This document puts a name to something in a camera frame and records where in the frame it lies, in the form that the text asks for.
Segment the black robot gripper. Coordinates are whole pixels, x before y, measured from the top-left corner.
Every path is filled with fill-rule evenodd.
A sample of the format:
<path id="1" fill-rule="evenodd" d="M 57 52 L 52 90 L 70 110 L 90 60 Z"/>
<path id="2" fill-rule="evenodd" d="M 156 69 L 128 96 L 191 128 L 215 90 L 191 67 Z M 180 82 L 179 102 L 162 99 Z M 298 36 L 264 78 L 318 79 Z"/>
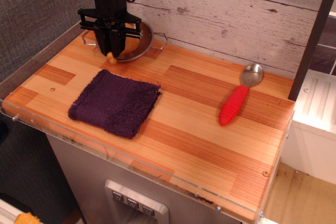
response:
<path id="1" fill-rule="evenodd" d="M 94 0 L 95 8 L 79 9 L 81 21 L 80 26 L 83 29 L 93 30 L 96 37 L 97 48 L 103 55 L 112 52 L 114 58 L 117 58 L 125 50 L 126 36 L 132 38 L 142 37 L 140 28 L 141 19 L 128 13 L 127 3 L 135 0 Z M 99 22 L 86 20 L 86 17 L 93 18 Z M 123 23 L 134 24 L 135 28 L 115 29 L 116 25 Z"/>

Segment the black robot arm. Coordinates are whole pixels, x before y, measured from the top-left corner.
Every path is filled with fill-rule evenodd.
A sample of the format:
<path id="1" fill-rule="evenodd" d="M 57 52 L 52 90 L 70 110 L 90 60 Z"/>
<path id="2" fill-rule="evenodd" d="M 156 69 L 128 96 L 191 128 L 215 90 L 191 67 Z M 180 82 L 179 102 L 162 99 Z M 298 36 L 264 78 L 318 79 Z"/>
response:
<path id="1" fill-rule="evenodd" d="M 95 8 L 79 9 L 82 29 L 92 30 L 100 52 L 117 58 L 125 50 L 126 38 L 140 39 L 141 18 L 127 11 L 135 0 L 94 0 Z"/>

